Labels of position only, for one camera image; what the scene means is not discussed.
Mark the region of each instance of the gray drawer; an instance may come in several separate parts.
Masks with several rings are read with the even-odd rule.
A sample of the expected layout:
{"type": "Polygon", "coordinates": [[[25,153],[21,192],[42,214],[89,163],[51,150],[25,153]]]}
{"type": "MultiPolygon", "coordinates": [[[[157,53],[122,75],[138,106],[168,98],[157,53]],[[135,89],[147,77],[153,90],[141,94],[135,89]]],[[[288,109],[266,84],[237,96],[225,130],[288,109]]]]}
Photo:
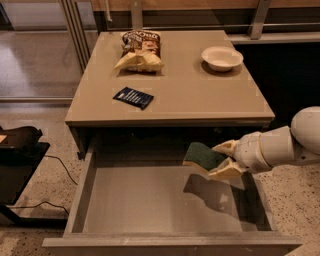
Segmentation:
{"type": "Polygon", "coordinates": [[[140,164],[110,164],[110,150],[92,143],[64,235],[43,246],[77,256],[276,256],[301,244],[276,230],[251,174],[209,181],[193,167],[173,165],[173,153],[161,166],[162,157],[147,155],[140,164]]]}

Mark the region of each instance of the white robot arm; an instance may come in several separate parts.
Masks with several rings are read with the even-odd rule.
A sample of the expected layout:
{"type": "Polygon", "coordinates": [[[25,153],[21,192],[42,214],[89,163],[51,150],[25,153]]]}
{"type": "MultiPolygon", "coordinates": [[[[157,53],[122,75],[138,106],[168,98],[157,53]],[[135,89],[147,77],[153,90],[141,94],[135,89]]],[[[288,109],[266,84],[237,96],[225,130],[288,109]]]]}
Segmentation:
{"type": "Polygon", "coordinates": [[[320,162],[320,107],[297,113],[288,126],[255,132],[213,148],[228,155],[240,172],[260,173],[273,167],[320,162]]]}

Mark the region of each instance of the green sponge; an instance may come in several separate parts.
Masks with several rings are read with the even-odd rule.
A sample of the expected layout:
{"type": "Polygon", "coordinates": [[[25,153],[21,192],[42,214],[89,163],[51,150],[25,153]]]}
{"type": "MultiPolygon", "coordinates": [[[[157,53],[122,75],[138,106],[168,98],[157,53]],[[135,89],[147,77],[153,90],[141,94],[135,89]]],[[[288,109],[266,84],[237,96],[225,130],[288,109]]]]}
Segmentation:
{"type": "Polygon", "coordinates": [[[184,157],[183,165],[195,165],[203,172],[209,172],[217,168],[226,158],[226,155],[215,152],[200,142],[192,142],[184,157]]]}

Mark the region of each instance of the scrubbing pad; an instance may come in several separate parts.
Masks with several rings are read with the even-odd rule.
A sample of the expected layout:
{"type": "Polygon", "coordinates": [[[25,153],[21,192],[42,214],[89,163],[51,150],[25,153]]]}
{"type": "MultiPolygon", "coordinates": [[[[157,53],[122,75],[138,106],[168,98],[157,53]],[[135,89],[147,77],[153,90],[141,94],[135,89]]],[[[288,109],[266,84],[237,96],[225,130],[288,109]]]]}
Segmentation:
{"type": "Polygon", "coordinates": [[[227,158],[200,142],[192,142],[184,156],[183,165],[196,165],[204,173],[217,168],[227,158]]]}
{"type": "Polygon", "coordinates": [[[195,166],[213,180],[236,178],[243,173],[239,165],[230,157],[213,151],[200,142],[190,144],[183,165],[195,166]]]}

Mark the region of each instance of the small dish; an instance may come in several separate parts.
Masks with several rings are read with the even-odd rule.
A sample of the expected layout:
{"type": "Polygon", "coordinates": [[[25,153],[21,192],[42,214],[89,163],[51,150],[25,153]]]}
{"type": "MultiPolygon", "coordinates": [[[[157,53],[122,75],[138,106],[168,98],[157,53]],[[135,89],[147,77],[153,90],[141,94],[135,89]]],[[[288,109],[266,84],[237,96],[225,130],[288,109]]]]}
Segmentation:
{"type": "Polygon", "coordinates": [[[202,52],[201,56],[211,69],[218,72],[227,72],[243,62],[240,52],[224,46],[209,47],[202,52]]]}

